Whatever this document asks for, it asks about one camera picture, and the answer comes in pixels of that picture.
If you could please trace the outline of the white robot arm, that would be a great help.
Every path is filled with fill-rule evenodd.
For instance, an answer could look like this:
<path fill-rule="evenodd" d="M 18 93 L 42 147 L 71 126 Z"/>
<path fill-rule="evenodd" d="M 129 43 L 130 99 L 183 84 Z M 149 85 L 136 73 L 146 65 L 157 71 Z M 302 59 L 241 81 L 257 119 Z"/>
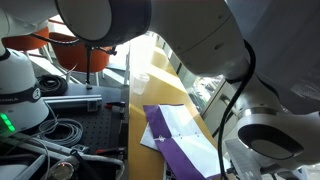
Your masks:
<path fill-rule="evenodd" d="M 86 44 L 112 46 L 148 31 L 160 35 L 200 76 L 222 75 L 235 89 L 238 137 L 283 169 L 318 163 L 319 115 L 285 113 L 255 73 L 256 57 L 225 0 L 0 0 L 4 37 L 37 31 L 58 15 Z"/>

